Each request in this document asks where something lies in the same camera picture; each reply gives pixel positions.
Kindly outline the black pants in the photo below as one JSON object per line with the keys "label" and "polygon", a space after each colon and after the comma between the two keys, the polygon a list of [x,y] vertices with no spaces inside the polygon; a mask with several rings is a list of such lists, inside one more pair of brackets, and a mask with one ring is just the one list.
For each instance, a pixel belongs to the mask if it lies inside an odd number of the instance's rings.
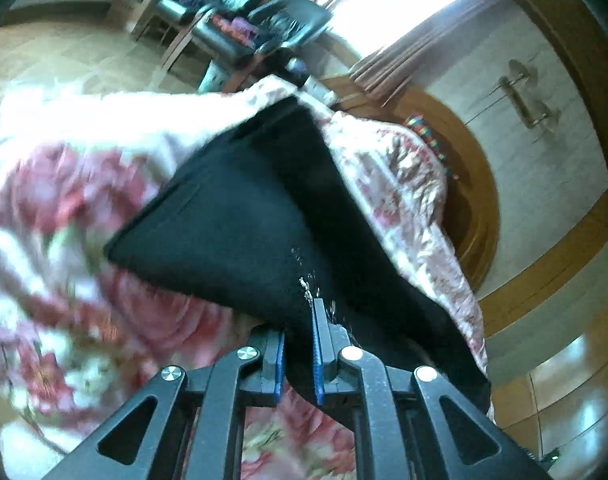
{"label": "black pants", "polygon": [[433,365],[489,408],[489,380],[455,322],[396,270],[295,98],[190,155],[104,253],[149,284],[280,327],[287,380],[307,401],[319,294],[359,347],[402,370]]}

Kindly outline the pink floral bed quilt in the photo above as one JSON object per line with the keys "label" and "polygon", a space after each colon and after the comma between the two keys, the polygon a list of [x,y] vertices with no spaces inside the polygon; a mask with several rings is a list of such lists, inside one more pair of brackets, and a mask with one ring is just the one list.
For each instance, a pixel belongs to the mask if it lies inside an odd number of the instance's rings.
{"label": "pink floral bed quilt", "polygon": [[[40,479],[167,363],[208,366],[255,322],[111,266],[108,239],[179,165],[295,88],[59,96],[0,128],[1,427],[11,479]],[[441,219],[446,176],[412,130],[301,96],[400,274],[450,314],[487,365],[482,310]]]}

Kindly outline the wooden curved headboard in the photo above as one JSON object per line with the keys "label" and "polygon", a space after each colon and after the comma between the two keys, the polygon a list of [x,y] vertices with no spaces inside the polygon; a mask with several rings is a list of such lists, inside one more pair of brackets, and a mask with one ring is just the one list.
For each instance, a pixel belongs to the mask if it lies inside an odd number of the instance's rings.
{"label": "wooden curved headboard", "polygon": [[447,157],[448,192],[443,227],[473,289],[479,289],[496,255],[500,211],[488,159],[455,112],[419,87],[407,87],[389,102],[367,96],[346,75],[325,77],[322,84],[339,97],[338,110],[362,118],[403,124],[421,115]]}

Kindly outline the colourful checkered pillow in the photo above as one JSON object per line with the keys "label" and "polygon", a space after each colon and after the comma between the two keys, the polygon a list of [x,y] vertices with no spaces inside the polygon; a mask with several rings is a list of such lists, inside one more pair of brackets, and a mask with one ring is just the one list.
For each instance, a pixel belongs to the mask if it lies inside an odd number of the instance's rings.
{"label": "colourful checkered pillow", "polygon": [[405,120],[405,126],[414,132],[424,144],[432,151],[438,162],[446,171],[447,177],[451,179],[458,179],[458,176],[453,172],[449,166],[448,156],[441,148],[436,133],[426,122],[422,114],[413,113]]}

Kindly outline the metal wall lamp fixture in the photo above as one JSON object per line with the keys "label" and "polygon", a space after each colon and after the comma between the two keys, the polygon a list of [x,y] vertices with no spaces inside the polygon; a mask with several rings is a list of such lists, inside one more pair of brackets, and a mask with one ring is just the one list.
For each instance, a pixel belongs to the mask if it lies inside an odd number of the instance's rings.
{"label": "metal wall lamp fixture", "polygon": [[482,145],[523,148],[538,141],[558,143],[561,111],[546,102],[532,62],[510,58],[480,66],[462,100],[464,122]]}

